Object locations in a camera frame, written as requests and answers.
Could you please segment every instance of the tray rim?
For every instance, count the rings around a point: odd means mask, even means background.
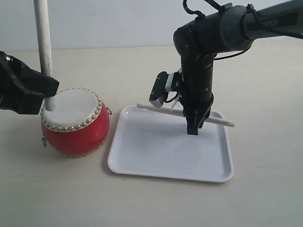
[[[230,173],[228,176],[226,176],[225,178],[215,178],[215,179],[210,179],[210,178],[182,178],[182,177],[168,177],[168,176],[156,176],[156,175],[151,175],[151,174],[144,174],[144,173],[140,173],[138,174],[137,172],[135,171],[119,171],[117,169],[115,169],[115,167],[112,165],[112,148],[114,146],[114,143],[115,143],[115,140],[116,140],[116,137],[118,135],[118,130],[119,130],[119,127],[121,125],[121,119],[122,119],[122,114],[125,113],[125,111],[127,110],[130,110],[130,109],[137,109],[137,110],[140,110],[137,106],[135,105],[129,105],[129,106],[126,106],[124,107],[121,111],[120,111],[120,114],[119,114],[119,119],[118,119],[118,122],[117,122],[117,126],[116,126],[116,130],[115,130],[115,133],[114,133],[114,136],[113,136],[113,140],[112,140],[112,144],[110,146],[110,150],[109,150],[109,154],[108,154],[108,158],[107,158],[107,166],[108,168],[113,172],[113,173],[116,173],[116,174],[122,174],[122,175],[137,175],[137,176],[146,176],[146,177],[156,177],[156,178],[168,178],[168,179],[179,179],[179,180],[189,180],[189,181],[199,181],[199,182],[211,182],[211,183],[224,183],[224,182],[227,182],[229,180],[231,180],[231,178],[233,177],[234,175],[234,167],[233,167],[233,161],[232,161],[232,152],[231,152],[231,146],[230,146],[230,141],[229,141],[229,137],[228,137],[228,132],[227,132],[227,127],[226,126],[223,126],[223,130],[224,130],[224,134],[225,134],[225,141],[226,141],[226,147],[227,147],[227,152],[228,152],[228,160],[229,160],[229,166],[230,166]],[[216,110],[211,110],[212,113],[218,115],[218,117],[222,118],[222,119],[225,119],[224,115],[222,113],[220,113],[219,111],[216,111]]]

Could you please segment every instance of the white stick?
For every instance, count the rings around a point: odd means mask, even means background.
[[[49,32],[47,0],[34,0],[34,7],[41,73],[51,77],[53,75],[52,48]],[[47,111],[55,110],[54,97],[45,98],[44,103]]]
[[[147,110],[151,110],[151,111],[158,112],[158,113],[169,114],[169,115],[178,116],[178,117],[184,117],[182,110],[171,110],[171,109],[165,108],[165,107],[157,108],[154,106],[143,105],[143,104],[137,104],[137,107],[140,109],[147,109]],[[226,119],[222,119],[222,118],[218,118],[218,117],[210,116],[205,121],[209,122],[209,123],[213,123],[213,124],[218,124],[218,125],[223,125],[223,126],[228,126],[228,127],[235,127],[235,122],[229,121]]]

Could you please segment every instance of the beige table surface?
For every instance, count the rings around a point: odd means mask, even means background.
[[[38,52],[11,52],[39,70]],[[260,41],[214,67],[213,109],[228,129],[225,184],[116,175],[107,167],[120,110],[148,103],[174,47],[53,51],[60,90],[95,90],[113,111],[108,140],[69,159],[43,148],[39,116],[0,111],[1,227],[303,226],[303,41]]]

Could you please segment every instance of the wooden stick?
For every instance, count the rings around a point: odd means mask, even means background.
[[[182,110],[171,110],[171,109],[165,108],[165,107],[157,108],[157,107],[154,107],[151,105],[143,105],[143,104],[137,104],[137,107],[139,109],[147,109],[147,110],[158,112],[158,113],[169,114],[169,115],[178,116],[178,117],[184,117]],[[235,122],[229,121],[226,119],[222,119],[222,118],[218,118],[218,117],[210,116],[205,121],[209,122],[209,123],[213,123],[213,124],[232,127],[232,128],[235,127]]]
[[[34,0],[34,8],[41,73],[51,77],[53,75],[52,48],[49,31],[47,0]],[[44,103],[47,111],[55,110],[54,97],[45,98]]]

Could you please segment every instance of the white wall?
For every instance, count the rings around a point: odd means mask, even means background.
[[[285,0],[217,0],[219,4],[254,4],[263,9]],[[192,20],[182,0],[49,0],[53,49],[172,44],[173,32]],[[215,12],[203,0],[188,0],[191,9]],[[36,50],[32,0],[1,0],[0,50]]]

